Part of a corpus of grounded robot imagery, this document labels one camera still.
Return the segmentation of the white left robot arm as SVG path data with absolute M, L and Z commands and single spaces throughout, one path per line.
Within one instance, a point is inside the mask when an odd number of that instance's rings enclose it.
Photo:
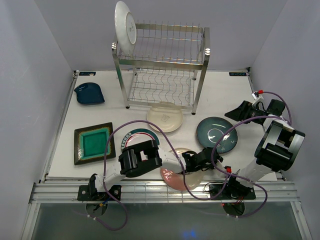
M 195 189 L 203 179 L 202 172 L 214 170 L 212 148 L 196 153 L 191 150 L 165 151 L 155 140 L 140 142 L 122 150 L 118 161 L 106 165 L 102 176 L 93 174 L 88 183 L 90 201 L 106 200 L 111 187 L 124 178 L 137 178 L 160 169 L 160 175 L 171 188 L 178 191 Z

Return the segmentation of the dark blue irregular dish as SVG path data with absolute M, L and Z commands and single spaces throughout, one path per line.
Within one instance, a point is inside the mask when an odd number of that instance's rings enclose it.
M 81 105 L 97 105 L 105 102 L 101 87 L 94 82 L 85 82 L 74 90 L 76 100 Z

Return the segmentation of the square black teal plate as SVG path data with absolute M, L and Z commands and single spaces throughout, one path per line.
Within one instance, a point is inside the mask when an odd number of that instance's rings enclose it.
M 113 124 L 111 122 L 75 129 L 73 141 L 74 165 L 84 165 L 115 158 L 114 140 L 111 139 L 107 144 L 112 132 Z

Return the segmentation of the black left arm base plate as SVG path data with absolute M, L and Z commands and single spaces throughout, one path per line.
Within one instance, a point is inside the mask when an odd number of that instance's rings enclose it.
M 109 190 L 110 194 L 117 200 L 121 200 L 122 186 L 113 185 Z M 110 196 L 105 191 L 98 191 L 95 187 L 90 189 L 89 185 L 80 185 L 77 194 L 78 201 L 105 201 Z

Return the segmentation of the aluminium front rail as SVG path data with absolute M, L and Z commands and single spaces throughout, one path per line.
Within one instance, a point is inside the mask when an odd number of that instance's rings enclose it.
M 78 203 L 79 187 L 86 181 L 46 181 L 35 183 L 30 203 Z M 267 192 L 268 202 L 298 202 L 296 186 L 290 181 L 262 181 L 258 183 Z M 164 181 L 123 181 L 120 201 L 124 204 L 194 203 L 188 192 L 170 188 Z

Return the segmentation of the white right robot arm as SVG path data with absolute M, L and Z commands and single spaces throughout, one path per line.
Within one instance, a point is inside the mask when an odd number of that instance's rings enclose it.
M 260 110 L 244 100 L 239 107 L 224 114 L 237 122 L 254 118 L 252 122 L 262 125 L 265 129 L 254 152 L 254 160 L 236 173 L 238 177 L 229 178 L 224 192 L 230 198 L 247 196 L 253 191 L 253 184 L 265 175 L 280 170 L 287 171 L 293 165 L 305 139 L 305 133 L 294 129 L 282 118 L 257 118 L 281 117 L 284 110 L 285 103 L 277 99 L 272 99 L 266 110 Z

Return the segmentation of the cream bear plate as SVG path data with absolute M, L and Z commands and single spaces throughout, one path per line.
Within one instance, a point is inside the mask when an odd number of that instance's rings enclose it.
M 173 103 L 160 102 L 152 105 L 146 114 L 146 119 L 157 125 L 164 133 L 170 133 L 182 125 L 183 112 Z

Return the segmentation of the dark teal blossom plate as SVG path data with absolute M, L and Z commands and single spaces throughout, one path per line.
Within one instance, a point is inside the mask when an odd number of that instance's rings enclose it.
M 204 148 L 213 148 L 222 135 L 233 125 L 221 117 L 207 117 L 196 128 L 196 137 Z M 238 143 L 238 134 L 234 129 L 226 134 L 219 142 L 216 150 L 219 154 L 225 154 L 235 148 Z

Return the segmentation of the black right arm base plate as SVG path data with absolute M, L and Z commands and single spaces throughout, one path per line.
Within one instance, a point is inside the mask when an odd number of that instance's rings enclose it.
M 223 184 L 211 183 L 209 184 L 210 197 L 217 195 L 222 189 Z M 226 186 L 224 190 L 215 198 L 215 200 L 255 200 L 256 194 L 253 188 L 241 186 Z

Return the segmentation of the left blue table label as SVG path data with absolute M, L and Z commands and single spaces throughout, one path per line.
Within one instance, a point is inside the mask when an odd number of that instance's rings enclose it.
M 79 76 L 95 76 L 95 71 L 82 71 L 79 73 Z

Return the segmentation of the cream and pink branch plate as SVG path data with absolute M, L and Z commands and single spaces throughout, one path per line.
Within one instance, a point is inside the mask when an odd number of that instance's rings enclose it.
M 191 191 L 195 189 L 203 180 L 204 172 L 187 171 L 187 164 L 182 156 L 182 150 L 187 148 L 177 148 L 171 151 L 159 149 L 158 153 L 162 160 L 160 174 L 165 183 L 178 191 L 186 191 L 184 182 L 187 188 Z

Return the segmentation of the red and teal plate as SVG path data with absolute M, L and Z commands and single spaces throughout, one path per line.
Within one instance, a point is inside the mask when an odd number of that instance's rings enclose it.
M 137 41 L 137 28 L 133 14 L 123 1 L 116 3 L 114 25 L 120 48 L 127 56 L 132 56 Z

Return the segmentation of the stainless steel dish rack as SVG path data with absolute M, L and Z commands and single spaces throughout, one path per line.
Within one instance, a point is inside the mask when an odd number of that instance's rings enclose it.
M 197 113 L 211 57 L 209 27 L 137 23 L 133 52 L 125 53 L 117 36 L 111 52 L 126 109 L 171 104 Z

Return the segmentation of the white green red rimmed plate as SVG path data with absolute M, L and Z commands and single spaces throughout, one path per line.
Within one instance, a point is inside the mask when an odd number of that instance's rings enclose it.
M 131 145 L 146 142 L 149 140 L 155 140 L 156 144 L 160 144 L 160 140 L 155 132 L 146 128 L 136 128 L 128 132 L 121 141 L 121 150 Z

